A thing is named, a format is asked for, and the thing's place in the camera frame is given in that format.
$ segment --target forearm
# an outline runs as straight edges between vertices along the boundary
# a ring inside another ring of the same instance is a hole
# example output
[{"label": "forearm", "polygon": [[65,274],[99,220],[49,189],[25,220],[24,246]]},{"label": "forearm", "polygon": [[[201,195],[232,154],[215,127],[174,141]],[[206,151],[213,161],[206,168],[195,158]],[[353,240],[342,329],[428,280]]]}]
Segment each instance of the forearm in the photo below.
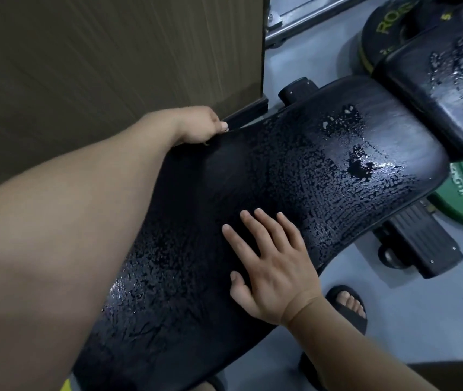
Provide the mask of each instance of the forearm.
[{"label": "forearm", "polygon": [[0,186],[0,388],[20,386],[14,378],[38,389],[59,385],[136,237],[175,139],[145,118]]},{"label": "forearm", "polygon": [[325,298],[302,309],[288,328],[330,391],[436,390],[358,332]]}]

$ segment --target gray floor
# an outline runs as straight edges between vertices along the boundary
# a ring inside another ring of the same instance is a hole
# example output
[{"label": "gray floor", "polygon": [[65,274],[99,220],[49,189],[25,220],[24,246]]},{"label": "gray floor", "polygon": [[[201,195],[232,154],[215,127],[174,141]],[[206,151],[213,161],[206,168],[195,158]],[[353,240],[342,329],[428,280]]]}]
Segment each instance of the gray floor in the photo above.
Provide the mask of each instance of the gray floor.
[{"label": "gray floor", "polygon": [[[272,0],[283,13],[307,0]],[[368,0],[289,39],[266,53],[264,91],[273,107],[277,93],[307,76],[318,86],[350,74],[345,62],[349,41],[384,0]],[[463,226],[438,216],[463,251]],[[463,360],[463,263],[431,280],[414,270],[387,269],[378,261],[378,244],[365,235],[346,248],[321,276],[324,291],[339,283],[363,297],[368,336],[407,363]],[[282,328],[225,370],[231,391],[311,390],[297,371],[300,347]]]}]

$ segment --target yellow object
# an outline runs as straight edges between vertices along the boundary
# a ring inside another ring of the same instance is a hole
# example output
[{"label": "yellow object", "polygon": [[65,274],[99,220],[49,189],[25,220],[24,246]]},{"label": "yellow object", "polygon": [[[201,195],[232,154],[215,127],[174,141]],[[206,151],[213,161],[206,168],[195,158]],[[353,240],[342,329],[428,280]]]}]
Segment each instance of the yellow object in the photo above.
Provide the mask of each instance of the yellow object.
[{"label": "yellow object", "polygon": [[71,381],[69,379],[65,380],[61,391],[72,391]]}]

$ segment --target black padded cushion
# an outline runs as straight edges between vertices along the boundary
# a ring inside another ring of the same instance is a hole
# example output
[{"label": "black padded cushion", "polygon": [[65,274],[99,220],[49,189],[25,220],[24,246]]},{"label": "black padded cushion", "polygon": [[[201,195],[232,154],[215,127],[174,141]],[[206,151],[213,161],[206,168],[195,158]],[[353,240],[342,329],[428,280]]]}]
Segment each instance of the black padded cushion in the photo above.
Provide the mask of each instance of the black padded cushion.
[{"label": "black padded cushion", "polygon": [[356,237],[435,189],[442,146],[378,83],[349,77],[304,103],[166,157],[149,212],[75,365],[85,391],[187,389],[273,327],[229,297],[239,212],[283,211],[322,271]]},{"label": "black padded cushion", "polygon": [[384,59],[373,78],[420,111],[452,161],[463,160],[463,6]]}]

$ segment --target brown wall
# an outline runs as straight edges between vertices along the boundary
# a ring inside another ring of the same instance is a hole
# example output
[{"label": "brown wall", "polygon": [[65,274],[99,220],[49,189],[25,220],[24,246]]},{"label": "brown wall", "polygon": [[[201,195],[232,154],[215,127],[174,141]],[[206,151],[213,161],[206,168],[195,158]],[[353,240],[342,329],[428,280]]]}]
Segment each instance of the brown wall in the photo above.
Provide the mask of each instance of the brown wall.
[{"label": "brown wall", "polygon": [[147,111],[261,97],[263,0],[0,0],[0,182]]}]

